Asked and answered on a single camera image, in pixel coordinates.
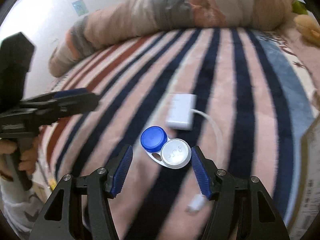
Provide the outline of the person's left hand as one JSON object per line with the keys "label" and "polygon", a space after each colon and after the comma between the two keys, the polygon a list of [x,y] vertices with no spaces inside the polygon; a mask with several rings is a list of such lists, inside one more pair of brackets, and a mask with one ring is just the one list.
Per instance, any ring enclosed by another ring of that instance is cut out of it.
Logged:
{"label": "person's left hand", "polygon": [[[31,176],[36,170],[36,162],[38,160],[38,146],[39,138],[33,139],[33,145],[30,149],[21,153],[20,163],[18,169],[25,171],[27,175]],[[1,176],[8,181],[13,181],[12,173],[8,168],[5,155],[13,154],[17,150],[17,144],[7,139],[1,139]]]}

